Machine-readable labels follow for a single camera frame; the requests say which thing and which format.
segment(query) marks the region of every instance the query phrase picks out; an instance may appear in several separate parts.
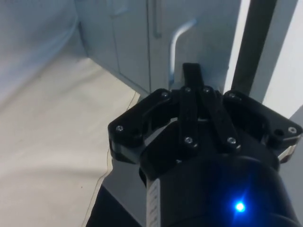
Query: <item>cabinet handle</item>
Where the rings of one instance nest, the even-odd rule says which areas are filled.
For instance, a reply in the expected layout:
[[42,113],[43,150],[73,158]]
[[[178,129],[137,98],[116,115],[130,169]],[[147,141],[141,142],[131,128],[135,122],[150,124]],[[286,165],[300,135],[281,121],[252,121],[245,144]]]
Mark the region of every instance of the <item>cabinet handle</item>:
[[162,37],[161,27],[162,27],[162,8],[161,0],[153,0],[152,2],[152,11],[153,11],[153,35],[156,39]]
[[197,19],[190,20],[179,28],[177,28],[170,40],[169,45],[169,89],[171,85],[175,82],[175,61],[176,61],[176,46],[179,37],[187,32],[189,29],[193,28],[197,24]]
[[126,13],[126,12],[129,11],[129,8],[127,7],[128,6],[128,0],[125,0],[125,1],[127,1],[126,4],[125,4],[125,6],[123,6],[120,9],[118,9],[118,10],[115,11],[113,0],[106,0],[106,2],[107,2],[107,9],[109,11],[109,14],[110,14],[111,18],[119,17],[119,16],[121,16],[124,13]]

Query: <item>label sticker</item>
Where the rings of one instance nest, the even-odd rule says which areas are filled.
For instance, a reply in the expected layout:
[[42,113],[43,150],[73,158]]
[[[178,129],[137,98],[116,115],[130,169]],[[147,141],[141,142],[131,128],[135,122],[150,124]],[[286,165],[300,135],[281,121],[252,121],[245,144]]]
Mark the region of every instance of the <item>label sticker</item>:
[[147,191],[146,226],[161,227],[160,218],[160,180],[155,180]]

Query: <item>cabinet door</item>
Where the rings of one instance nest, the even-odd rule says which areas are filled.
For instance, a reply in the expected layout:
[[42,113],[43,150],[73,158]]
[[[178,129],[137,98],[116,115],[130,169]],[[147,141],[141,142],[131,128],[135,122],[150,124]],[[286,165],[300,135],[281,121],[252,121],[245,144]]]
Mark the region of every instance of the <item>cabinet door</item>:
[[105,0],[77,0],[76,8],[89,57],[119,72],[112,19]]
[[173,34],[193,19],[197,24],[177,40],[175,81],[181,81],[183,63],[198,62],[207,85],[229,88],[249,4],[249,0],[149,0],[152,91],[168,87]]
[[114,33],[120,73],[150,91],[146,0],[112,1]]

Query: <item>black cylindrical body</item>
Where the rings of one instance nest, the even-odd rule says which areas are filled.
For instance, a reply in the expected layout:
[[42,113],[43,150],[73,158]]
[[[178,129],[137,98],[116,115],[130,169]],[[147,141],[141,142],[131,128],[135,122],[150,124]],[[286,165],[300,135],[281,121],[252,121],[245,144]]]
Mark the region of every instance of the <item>black cylindrical body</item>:
[[147,188],[148,227],[300,226],[278,172],[252,158],[197,157]]

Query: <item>blue led light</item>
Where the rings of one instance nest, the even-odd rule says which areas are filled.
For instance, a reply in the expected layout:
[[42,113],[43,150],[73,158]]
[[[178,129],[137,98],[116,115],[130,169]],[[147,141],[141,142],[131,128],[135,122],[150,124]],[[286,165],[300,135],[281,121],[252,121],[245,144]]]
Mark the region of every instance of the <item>blue led light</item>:
[[245,205],[242,202],[238,202],[235,206],[236,210],[238,212],[243,212],[245,211]]

